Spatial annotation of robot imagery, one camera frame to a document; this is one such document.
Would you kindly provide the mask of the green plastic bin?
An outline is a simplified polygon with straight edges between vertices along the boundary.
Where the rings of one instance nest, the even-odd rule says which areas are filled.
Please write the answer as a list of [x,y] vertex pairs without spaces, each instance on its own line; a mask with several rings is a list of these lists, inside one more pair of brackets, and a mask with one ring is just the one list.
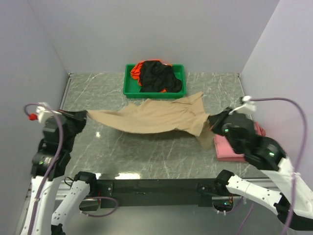
[[127,64],[125,67],[123,94],[130,99],[178,99],[186,95],[186,79],[184,66],[181,64],[173,64],[175,77],[182,82],[182,89],[178,93],[142,93],[138,82],[131,77],[131,70],[135,64]]

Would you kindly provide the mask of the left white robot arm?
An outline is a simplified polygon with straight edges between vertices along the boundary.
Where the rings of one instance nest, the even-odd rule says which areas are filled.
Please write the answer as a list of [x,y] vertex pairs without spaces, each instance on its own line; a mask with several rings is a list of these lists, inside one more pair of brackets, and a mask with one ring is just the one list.
[[30,203],[21,234],[64,235],[66,223],[79,211],[81,202],[98,193],[96,175],[80,171],[61,204],[54,207],[75,137],[86,125],[87,112],[37,107],[28,117],[44,126],[44,137],[32,159]]

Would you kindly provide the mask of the light pink folded t shirt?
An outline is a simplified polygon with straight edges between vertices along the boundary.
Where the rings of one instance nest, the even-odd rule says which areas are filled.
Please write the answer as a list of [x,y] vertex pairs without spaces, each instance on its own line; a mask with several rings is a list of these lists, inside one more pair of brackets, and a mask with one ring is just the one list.
[[243,154],[236,154],[225,137],[215,135],[214,145],[219,161],[244,161]]

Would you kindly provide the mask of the orange t shirt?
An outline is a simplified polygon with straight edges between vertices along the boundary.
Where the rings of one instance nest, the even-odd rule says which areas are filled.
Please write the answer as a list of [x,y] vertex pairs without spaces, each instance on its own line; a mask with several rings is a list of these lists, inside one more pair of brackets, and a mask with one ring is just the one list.
[[164,93],[163,71],[166,65],[159,60],[139,62],[131,70],[132,79],[141,87],[141,93]]

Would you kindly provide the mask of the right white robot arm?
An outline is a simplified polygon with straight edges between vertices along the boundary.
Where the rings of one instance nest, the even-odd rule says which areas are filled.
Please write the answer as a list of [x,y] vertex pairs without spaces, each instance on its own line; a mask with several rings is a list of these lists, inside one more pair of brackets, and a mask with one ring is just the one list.
[[272,138],[258,135],[254,121],[226,108],[208,117],[213,133],[226,137],[236,154],[267,175],[278,190],[270,190],[222,170],[215,179],[215,191],[243,196],[272,211],[287,227],[296,231],[313,229],[313,192],[297,175],[283,148]]

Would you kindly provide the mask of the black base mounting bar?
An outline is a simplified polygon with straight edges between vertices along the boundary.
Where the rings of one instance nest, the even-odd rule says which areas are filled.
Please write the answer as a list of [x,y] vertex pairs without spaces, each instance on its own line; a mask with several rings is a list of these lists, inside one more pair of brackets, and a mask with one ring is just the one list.
[[100,196],[100,208],[131,206],[181,206],[211,207],[214,197],[229,198],[230,193],[215,184],[214,179],[125,179],[97,180],[88,198]]

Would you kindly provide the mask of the beige t shirt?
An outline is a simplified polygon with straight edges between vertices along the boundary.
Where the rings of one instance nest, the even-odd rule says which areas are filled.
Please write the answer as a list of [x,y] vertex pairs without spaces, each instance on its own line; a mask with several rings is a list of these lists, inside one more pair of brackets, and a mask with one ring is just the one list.
[[131,103],[120,111],[88,110],[87,116],[103,125],[133,134],[184,131],[207,148],[215,134],[209,129],[209,114],[204,110],[202,96],[203,93],[198,92],[174,101],[146,99],[139,106]]

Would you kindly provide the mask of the black t shirt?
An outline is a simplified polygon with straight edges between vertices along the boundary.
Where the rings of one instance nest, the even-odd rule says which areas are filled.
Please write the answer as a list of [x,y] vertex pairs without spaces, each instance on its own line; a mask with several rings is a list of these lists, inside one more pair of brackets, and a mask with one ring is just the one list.
[[160,61],[144,61],[140,69],[141,93],[178,93],[182,81],[176,78],[173,67]]

